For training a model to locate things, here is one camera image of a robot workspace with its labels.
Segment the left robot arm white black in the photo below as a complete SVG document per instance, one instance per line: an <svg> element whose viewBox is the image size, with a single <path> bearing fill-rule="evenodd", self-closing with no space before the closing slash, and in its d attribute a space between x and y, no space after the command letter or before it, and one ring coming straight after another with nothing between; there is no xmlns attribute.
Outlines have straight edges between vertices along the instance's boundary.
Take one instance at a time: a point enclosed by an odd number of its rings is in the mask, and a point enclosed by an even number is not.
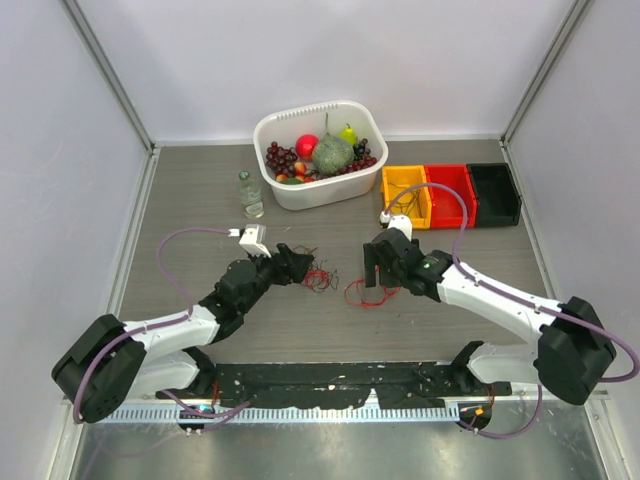
<svg viewBox="0 0 640 480"><path fill-rule="evenodd" d="M231 262L213 291L183 312L132 322L98 317L51 372L75 423L101 421L125 400L156 391L205 397L215 371L202 347L239 329L271 286L303 283L314 261L280 243L267 256Z"/></svg>

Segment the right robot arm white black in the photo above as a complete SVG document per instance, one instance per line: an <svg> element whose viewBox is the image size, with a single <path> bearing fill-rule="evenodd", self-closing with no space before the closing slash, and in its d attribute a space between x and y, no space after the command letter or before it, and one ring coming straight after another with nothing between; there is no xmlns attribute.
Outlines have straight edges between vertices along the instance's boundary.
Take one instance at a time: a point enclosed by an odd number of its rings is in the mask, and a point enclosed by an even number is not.
<svg viewBox="0 0 640 480"><path fill-rule="evenodd" d="M582 405L617 352L595 309L572 297L561 303L530 295L455 264L441 250L424 253L416 240L389 228L363 246L365 285L401 287L414 296L462 308L510 331L522 344L469 343L456 357L451 380L465 395L486 384L537 384L560 400Z"/></svg>

